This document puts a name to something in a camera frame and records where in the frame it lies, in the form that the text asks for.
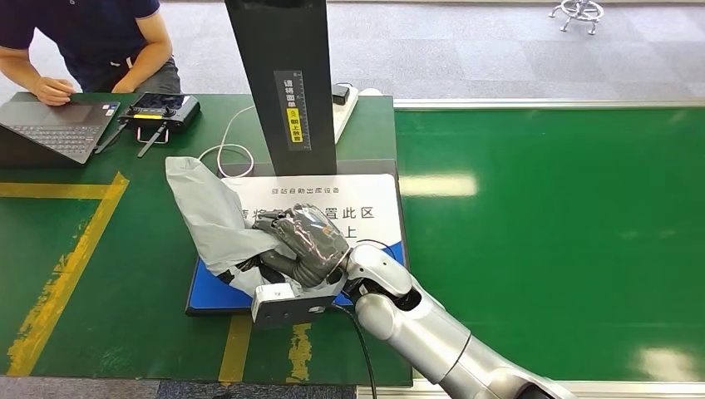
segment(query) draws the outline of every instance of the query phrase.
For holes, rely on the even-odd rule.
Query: blue mat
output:
[[[402,243],[396,243],[384,252],[390,254],[400,264],[404,264]],[[238,313],[249,312],[252,298],[242,291],[232,288],[218,280],[205,268],[199,259],[196,264],[194,278],[191,282],[188,305],[186,312],[191,313]],[[342,294],[338,295],[335,303],[341,306],[351,306],[352,303]]]

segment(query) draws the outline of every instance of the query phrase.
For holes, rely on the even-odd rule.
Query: navy polo shirt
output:
[[[37,28],[83,90],[94,91],[127,73],[126,59],[146,46],[136,19],[158,9],[159,0],[0,0],[0,46],[29,48]]]

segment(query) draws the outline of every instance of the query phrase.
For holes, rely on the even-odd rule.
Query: ruler scale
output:
[[[284,129],[291,151],[311,151],[311,131],[308,125],[306,90],[301,71],[274,71],[282,107]]]

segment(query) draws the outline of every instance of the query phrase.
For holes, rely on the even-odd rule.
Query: green workbench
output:
[[[10,193],[3,195],[0,186],[0,347],[8,348],[0,354],[3,372],[216,381],[224,372],[221,363],[242,367],[237,363],[246,355],[236,381],[368,381],[357,335],[341,313],[328,312],[307,328],[252,331],[249,348],[245,343],[240,349],[238,334],[248,327],[237,324],[248,322],[249,316],[235,318],[231,325],[228,316],[184,314],[197,254],[166,184],[164,158],[198,156],[218,144],[230,117],[252,104],[250,96],[198,98],[202,115],[189,131],[173,135],[169,145],[156,145],[141,160],[136,158],[141,145],[123,134],[116,145],[91,158],[84,170],[0,171],[0,182]],[[76,96],[83,99],[120,101],[126,106],[134,97]],[[247,146],[258,162],[269,161],[254,111],[233,124],[229,142]],[[393,159],[394,143],[391,97],[362,98],[338,143],[338,158]],[[236,154],[228,157],[243,160]],[[214,164],[212,158],[207,165]],[[44,197],[28,199],[17,195],[35,189],[26,183],[73,186],[24,195]],[[105,215],[109,202],[91,197],[91,187],[77,184],[105,186],[108,191],[116,186],[124,192],[92,256],[87,251],[90,260],[68,300],[54,298],[51,292],[66,291],[71,285],[75,277],[69,275],[76,274],[71,265],[77,263],[71,256],[85,252],[82,243],[90,240],[83,238],[96,236],[86,229],[97,229],[95,221]],[[73,195],[80,199],[62,198]],[[63,311],[55,304],[62,299],[67,300]],[[47,328],[51,318],[57,318],[53,331]],[[234,348],[226,348],[229,339],[235,341]],[[35,347],[41,346],[37,342],[44,341],[43,350],[37,351]],[[383,343],[371,337],[367,341],[380,383],[411,383],[412,370],[406,362]],[[227,362],[224,353],[230,357]]]
[[[414,274],[534,372],[705,381],[704,105],[395,102]]]
[[[183,314],[195,251],[161,162],[212,145],[249,98],[200,98],[198,134],[175,141],[182,150],[137,160],[123,137],[85,171],[52,174],[56,182],[108,184],[119,170],[130,183],[33,374],[218,378],[229,319]],[[377,132],[396,122],[410,266],[473,333],[559,380],[705,379],[702,104],[401,106],[393,120],[391,100],[362,98],[338,154],[388,158],[380,140],[393,137]],[[266,160],[254,114],[243,116],[229,141]],[[96,202],[0,198],[0,245],[10,254],[0,280],[0,344],[17,338]],[[292,353],[306,349],[301,333],[253,332],[243,380],[293,381],[300,358]],[[303,382],[366,382],[342,315],[326,314],[304,333]],[[381,385],[410,383],[408,365],[368,344]]]

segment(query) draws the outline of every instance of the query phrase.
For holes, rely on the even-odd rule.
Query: man's hand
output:
[[[76,92],[66,79],[52,79],[45,76],[40,76],[30,91],[39,101],[48,106],[63,106],[71,100],[70,95]]]
[[[137,89],[137,85],[129,79],[122,79],[112,88],[113,93],[132,93]]]

